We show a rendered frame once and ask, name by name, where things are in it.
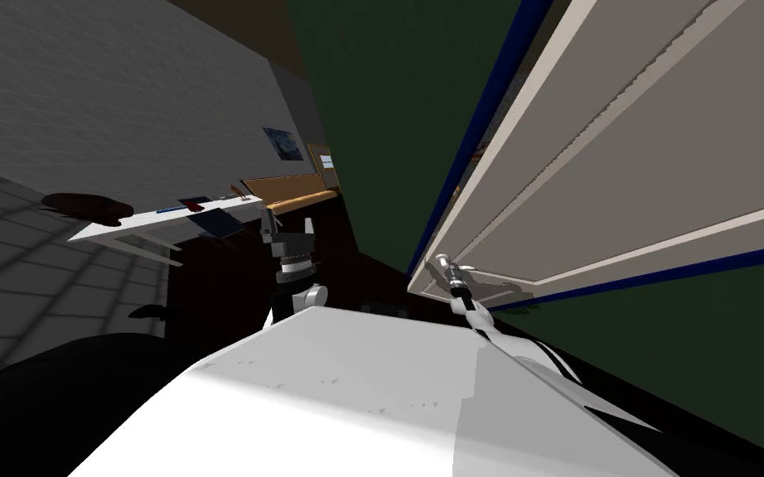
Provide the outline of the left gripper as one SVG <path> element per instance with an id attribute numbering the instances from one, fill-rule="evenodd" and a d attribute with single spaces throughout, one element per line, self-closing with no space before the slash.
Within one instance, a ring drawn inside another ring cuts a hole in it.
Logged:
<path id="1" fill-rule="evenodd" d="M 274 258 L 284 263 L 310 261 L 314 252 L 315 229 L 312 218 L 304 219 L 304 233 L 278 232 L 278 221 L 269 207 L 261 210 L 260 234 L 264 243 L 268 243 Z"/>

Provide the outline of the white desk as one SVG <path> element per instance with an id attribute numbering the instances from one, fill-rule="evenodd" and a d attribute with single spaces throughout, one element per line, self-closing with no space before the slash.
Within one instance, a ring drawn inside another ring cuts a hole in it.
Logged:
<path id="1" fill-rule="evenodd" d="M 165 248 L 179 251 L 180 248 L 174 244 L 149 235 L 149 232 L 156 229 L 166 228 L 171 225 L 181 224 L 188 218 L 188 216 L 202 215 L 210 210 L 223 209 L 228 213 L 234 210 L 240 210 L 243 213 L 255 210 L 253 217 L 258 217 L 260 210 L 265 208 L 264 202 L 253 195 L 239 196 L 226 200 L 209 201 L 201 204 L 201 207 L 203 210 L 198 212 L 193 212 L 186 207 L 181 207 L 179 210 L 162 213 L 151 211 L 135 214 L 131 217 L 121 219 L 122 226 L 120 227 L 106 227 L 100 224 L 91 224 L 71 237 L 68 242 L 78 243 L 86 241 L 96 243 L 107 248 L 138 255 L 138 257 L 147 258 L 159 263 L 181 267 L 182 265 L 179 262 L 166 257 L 166 255 L 150 252 L 146 249 L 135 247 L 129 243 L 120 242 L 118 238 L 133 235 L 150 243 L 156 243 Z"/>

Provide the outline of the dark red rounded shape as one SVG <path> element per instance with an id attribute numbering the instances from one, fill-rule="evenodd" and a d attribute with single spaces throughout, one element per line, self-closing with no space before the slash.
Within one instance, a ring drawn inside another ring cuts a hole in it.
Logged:
<path id="1" fill-rule="evenodd" d="M 131 205 L 102 195 L 55 193 L 43 197 L 41 204 L 41 210 L 106 227 L 120 227 L 121 219 L 134 215 Z"/>

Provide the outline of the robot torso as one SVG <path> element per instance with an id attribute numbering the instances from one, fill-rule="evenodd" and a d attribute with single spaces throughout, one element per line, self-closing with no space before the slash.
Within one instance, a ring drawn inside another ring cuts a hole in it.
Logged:
<path id="1" fill-rule="evenodd" d="M 70 477 L 677 477 L 545 346 L 314 306 L 207 356 Z"/>

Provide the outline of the pale grey door leaf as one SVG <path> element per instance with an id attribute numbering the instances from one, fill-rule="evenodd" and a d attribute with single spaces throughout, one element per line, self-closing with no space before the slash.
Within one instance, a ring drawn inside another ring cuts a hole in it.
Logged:
<path id="1" fill-rule="evenodd" d="M 496 308 L 764 263 L 764 0 L 570 0 L 440 253 Z"/>

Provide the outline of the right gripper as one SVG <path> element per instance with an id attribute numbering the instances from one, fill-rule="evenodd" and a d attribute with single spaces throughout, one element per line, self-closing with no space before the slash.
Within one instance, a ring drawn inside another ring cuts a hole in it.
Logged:
<path id="1" fill-rule="evenodd" d="M 449 293 L 453 298 L 472 299 L 466 275 L 474 270 L 474 267 L 460 266 L 454 262 L 449 262 L 444 266 L 444 276 L 447 279 Z"/>

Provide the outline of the blue picture on wall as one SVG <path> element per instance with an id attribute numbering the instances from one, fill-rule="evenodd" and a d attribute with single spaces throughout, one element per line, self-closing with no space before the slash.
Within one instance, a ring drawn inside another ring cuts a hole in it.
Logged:
<path id="1" fill-rule="evenodd" d="M 273 128 L 264 128 L 263 131 L 281 160 L 303 160 L 297 140 L 290 132 Z"/>

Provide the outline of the brown wooden bench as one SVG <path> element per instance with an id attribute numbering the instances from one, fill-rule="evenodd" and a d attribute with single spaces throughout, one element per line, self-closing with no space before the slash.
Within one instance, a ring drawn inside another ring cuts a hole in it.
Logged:
<path id="1" fill-rule="evenodd" d="M 318 174 L 243 180 L 245 188 L 275 215 L 298 210 L 337 197 Z"/>

